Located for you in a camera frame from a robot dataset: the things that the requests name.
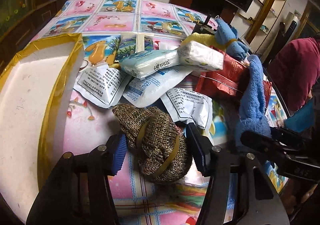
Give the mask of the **blue-white tissue pack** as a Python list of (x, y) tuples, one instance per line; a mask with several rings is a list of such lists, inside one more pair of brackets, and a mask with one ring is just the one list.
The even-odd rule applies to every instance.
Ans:
[(177, 50), (146, 50), (129, 55), (120, 60), (119, 65), (125, 73), (144, 79), (153, 73), (180, 64)]

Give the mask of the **white tissue pack lemon print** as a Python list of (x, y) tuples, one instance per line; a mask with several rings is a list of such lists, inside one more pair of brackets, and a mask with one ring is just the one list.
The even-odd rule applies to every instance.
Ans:
[(224, 55), (217, 50), (205, 46), (196, 41), (177, 48), (177, 54), (181, 65), (204, 71), (223, 70)]

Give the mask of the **dark wooden cabinet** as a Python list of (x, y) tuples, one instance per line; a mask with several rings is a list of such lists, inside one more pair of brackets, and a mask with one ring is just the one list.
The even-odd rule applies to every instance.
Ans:
[(6, 33), (1, 34), (1, 69), (57, 15), (66, 1), (68, 0), (53, 0), (39, 5), (19, 19)]

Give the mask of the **white pouch text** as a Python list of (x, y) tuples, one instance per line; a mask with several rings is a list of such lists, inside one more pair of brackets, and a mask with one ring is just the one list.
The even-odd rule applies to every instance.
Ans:
[(194, 123), (208, 131), (213, 119), (212, 99), (206, 95), (184, 88), (172, 88), (161, 96), (173, 122)]

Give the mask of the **small black stand device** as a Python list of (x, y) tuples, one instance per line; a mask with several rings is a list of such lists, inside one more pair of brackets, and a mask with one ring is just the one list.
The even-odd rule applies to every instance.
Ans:
[(211, 15), (209, 14), (204, 22), (196, 23), (192, 33), (215, 35), (217, 32), (217, 27), (213, 28), (212, 26), (208, 25), (210, 19)]

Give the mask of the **person in maroon top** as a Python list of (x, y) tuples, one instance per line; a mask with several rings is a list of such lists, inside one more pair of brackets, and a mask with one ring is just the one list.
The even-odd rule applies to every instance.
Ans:
[(306, 134), (319, 126), (319, 34), (286, 44), (267, 72), (292, 114), (285, 127)]

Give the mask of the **light blue towel roll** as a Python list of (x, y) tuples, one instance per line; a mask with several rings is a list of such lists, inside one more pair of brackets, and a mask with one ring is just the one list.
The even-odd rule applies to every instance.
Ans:
[(239, 121), (234, 131), (234, 140), (237, 149), (247, 150), (240, 141), (245, 131), (251, 131), (265, 137), (271, 137), (271, 130), (265, 117), (265, 94), (263, 85), (263, 67), (256, 55), (249, 55), (250, 79), (248, 87), (240, 100)]

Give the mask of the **yellow towel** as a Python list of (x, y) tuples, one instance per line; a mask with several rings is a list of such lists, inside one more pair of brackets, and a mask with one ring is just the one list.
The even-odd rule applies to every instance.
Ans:
[(215, 36), (211, 34), (192, 33), (181, 42), (181, 46), (189, 43), (190, 41), (199, 42), (207, 47), (210, 47), (216, 50), (226, 51), (225, 46), (219, 44)]

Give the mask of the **white pouch with black text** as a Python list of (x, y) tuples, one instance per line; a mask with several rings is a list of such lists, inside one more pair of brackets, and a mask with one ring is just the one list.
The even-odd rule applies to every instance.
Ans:
[(131, 75), (103, 64), (84, 69), (73, 88), (96, 106), (108, 109), (120, 101), (130, 80)]

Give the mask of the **colourful printed tablecloth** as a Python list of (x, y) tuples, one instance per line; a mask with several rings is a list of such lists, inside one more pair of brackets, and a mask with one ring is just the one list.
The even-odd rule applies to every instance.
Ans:
[[(175, 49), (197, 21), (204, 21), (204, 14), (152, 0), (68, 0), (36, 39), (80, 33), (85, 50), (82, 69), (115, 67), (121, 35), (153, 35), (154, 50)], [(75, 90), (67, 108), (63, 152), (86, 153), (118, 127), (110, 109), (97, 107)], [(140, 173), (131, 150), (121, 170), (109, 179), (122, 224), (195, 224), (208, 182), (192, 165), (183, 179), (160, 189)]]

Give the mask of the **brown knitted sock bundle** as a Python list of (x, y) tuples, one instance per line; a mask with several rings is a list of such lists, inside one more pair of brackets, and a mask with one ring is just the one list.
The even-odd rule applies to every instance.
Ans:
[(147, 180), (168, 184), (187, 174), (192, 155), (185, 135), (169, 114), (155, 106), (138, 108), (124, 103), (116, 105), (112, 112)]

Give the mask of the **small blue towel bundle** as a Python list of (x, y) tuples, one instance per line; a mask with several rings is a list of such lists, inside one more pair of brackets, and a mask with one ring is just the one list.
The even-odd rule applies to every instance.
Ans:
[(238, 32), (234, 27), (230, 27), (221, 18), (215, 19), (217, 30), (215, 33), (216, 41), (225, 48), (225, 52), (237, 61), (243, 61), (246, 58), (248, 47), (238, 41)]

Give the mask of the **red foil snack bag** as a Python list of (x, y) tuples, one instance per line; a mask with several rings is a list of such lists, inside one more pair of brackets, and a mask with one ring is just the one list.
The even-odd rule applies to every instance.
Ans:
[(239, 108), (249, 84), (249, 68), (220, 49), (215, 52), (223, 55), (223, 69), (202, 72), (195, 91), (212, 99), (228, 101)]

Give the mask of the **white blue printed pouch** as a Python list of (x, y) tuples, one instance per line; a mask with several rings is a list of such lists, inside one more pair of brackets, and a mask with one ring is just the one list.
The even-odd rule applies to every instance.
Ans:
[(189, 67), (174, 66), (159, 70), (142, 80), (135, 77), (126, 86), (123, 97), (135, 107), (148, 107), (191, 72)]

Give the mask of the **gold-edged white tray box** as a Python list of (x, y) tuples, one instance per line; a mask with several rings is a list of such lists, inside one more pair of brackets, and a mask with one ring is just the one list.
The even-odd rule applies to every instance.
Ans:
[(63, 153), (67, 107), (84, 55), (81, 34), (41, 38), (1, 74), (1, 195), (21, 222)]

